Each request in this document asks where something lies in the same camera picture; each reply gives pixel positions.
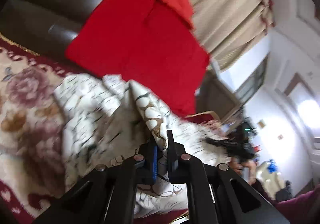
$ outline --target blue object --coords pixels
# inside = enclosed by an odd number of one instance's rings
[[[268,166],[269,173],[278,171],[276,162],[273,159],[270,159],[269,162],[270,162],[270,165]]]

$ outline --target white garment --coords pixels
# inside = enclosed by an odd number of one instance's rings
[[[158,160],[156,183],[138,187],[136,218],[188,208],[185,184],[168,181],[167,129],[172,130],[175,142],[203,163],[217,165],[229,160],[224,148],[203,142],[205,137],[220,139],[217,134],[172,114],[151,90],[133,80],[125,82],[119,75],[107,75],[103,81],[87,74],[71,75],[54,95],[68,122],[62,143],[67,190],[98,163],[112,167],[135,155],[150,132],[153,134],[163,157]]]

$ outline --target pink flower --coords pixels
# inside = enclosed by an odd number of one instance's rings
[[[9,100],[26,108],[42,106],[53,91],[47,76],[33,67],[14,75],[7,84]]]

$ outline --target gold piping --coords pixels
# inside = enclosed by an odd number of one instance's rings
[[[34,55],[34,56],[37,56],[37,57],[38,57],[38,56],[41,56],[41,54],[36,53],[36,52],[34,52],[34,51],[31,51],[31,50],[29,50],[29,49],[21,46],[20,44],[17,44],[17,43],[15,43],[15,42],[9,40],[8,38],[4,37],[2,33],[0,33],[0,39],[2,39],[3,41],[9,43],[10,45],[17,46],[17,47],[23,49],[25,52],[28,52],[28,53],[30,53],[30,54],[32,54],[32,55]]]

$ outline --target window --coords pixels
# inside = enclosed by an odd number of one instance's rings
[[[256,70],[250,77],[239,87],[235,95],[242,104],[249,101],[250,98],[258,91],[263,85],[264,77],[266,74],[268,56],[260,63]]]

